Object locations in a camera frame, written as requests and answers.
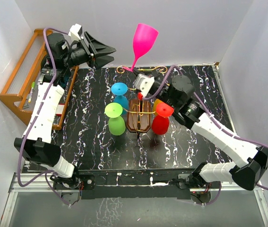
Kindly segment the blue plastic wine glass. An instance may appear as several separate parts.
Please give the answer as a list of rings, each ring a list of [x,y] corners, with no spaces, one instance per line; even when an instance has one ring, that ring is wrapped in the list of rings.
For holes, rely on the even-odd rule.
[[[126,84],[118,82],[112,85],[111,87],[111,92],[114,94],[114,103],[118,103],[122,106],[123,111],[122,111],[122,116],[126,115],[126,110],[129,110],[129,101],[125,97],[125,94],[128,91],[128,87]]]

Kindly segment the magenta plastic wine glass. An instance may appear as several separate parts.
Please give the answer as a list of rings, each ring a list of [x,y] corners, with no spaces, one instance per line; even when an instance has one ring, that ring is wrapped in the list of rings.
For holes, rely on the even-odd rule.
[[[134,61],[130,68],[123,67],[123,69],[128,71],[133,71],[137,61],[139,58],[148,53],[153,47],[159,32],[150,25],[139,23],[137,25],[133,41],[132,47],[134,52]]]

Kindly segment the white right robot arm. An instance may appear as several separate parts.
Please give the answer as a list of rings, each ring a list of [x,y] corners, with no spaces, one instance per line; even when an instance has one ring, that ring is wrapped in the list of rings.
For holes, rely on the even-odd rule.
[[[157,75],[133,69],[134,88],[141,99],[157,98],[173,108],[173,117],[191,131],[203,136],[231,158],[231,162],[201,163],[188,177],[181,180],[190,187],[203,188],[211,182],[236,183],[252,191],[268,168],[268,148],[235,135],[218,122],[195,93],[191,80],[182,72],[159,81]]]

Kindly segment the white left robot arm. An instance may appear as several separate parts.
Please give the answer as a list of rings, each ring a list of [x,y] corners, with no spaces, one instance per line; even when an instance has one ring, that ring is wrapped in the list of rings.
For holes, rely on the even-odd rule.
[[[75,48],[68,45],[63,32],[43,35],[49,65],[42,68],[41,73],[49,81],[39,84],[27,129],[21,138],[15,138],[14,146],[19,151],[18,169],[24,158],[47,168],[48,173],[64,178],[65,185],[74,189],[79,186],[80,177],[74,173],[74,165],[61,155],[60,147],[51,143],[53,121],[64,94],[61,79],[68,76],[70,68],[83,63],[96,70],[102,68],[114,60],[111,53],[116,49],[96,40],[88,32],[69,32],[69,36],[74,37]]]

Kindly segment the orange plastic wine glass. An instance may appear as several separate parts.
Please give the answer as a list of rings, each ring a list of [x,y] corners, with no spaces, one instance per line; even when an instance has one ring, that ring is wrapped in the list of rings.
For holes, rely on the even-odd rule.
[[[157,116],[163,112],[163,104],[164,102],[162,102],[159,99],[156,99],[154,101],[154,105],[153,105],[154,116]]]

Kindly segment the red plastic wine glass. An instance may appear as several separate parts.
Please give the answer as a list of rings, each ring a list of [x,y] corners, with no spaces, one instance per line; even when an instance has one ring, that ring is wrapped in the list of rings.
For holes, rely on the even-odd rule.
[[[169,128],[169,117],[174,113],[174,109],[164,102],[156,106],[157,115],[153,119],[151,129],[154,134],[164,135]]]

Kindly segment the green plastic wine glass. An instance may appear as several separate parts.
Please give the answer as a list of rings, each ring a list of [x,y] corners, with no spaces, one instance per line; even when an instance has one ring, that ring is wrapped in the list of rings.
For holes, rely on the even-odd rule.
[[[119,103],[110,103],[105,107],[104,114],[109,118],[109,131],[114,136],[120,136],[126,130],[122,112],[123,107]]]

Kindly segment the orange wooden shelf rack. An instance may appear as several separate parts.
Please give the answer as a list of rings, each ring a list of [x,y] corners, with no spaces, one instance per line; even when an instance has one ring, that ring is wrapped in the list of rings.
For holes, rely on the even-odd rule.
[[[35,105],[34,97],[31,103],[28,103],[31,84],[35,82],[33,94],[36,95],[41,61],[45,56],[46,50],[43,29],[35,29],[0,93],[0,101],[25,125],[28,125]]]

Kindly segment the green capped marker pen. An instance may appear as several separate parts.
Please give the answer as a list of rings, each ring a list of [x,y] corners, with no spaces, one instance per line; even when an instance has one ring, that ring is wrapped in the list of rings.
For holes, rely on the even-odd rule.
[[[28,97],[28,103],[31,103],[33,92],[34,92],[34,88],[35,88],[35,82],[32,82],[31,88],[30,88],[30,92],[29,92],[29,97]]]

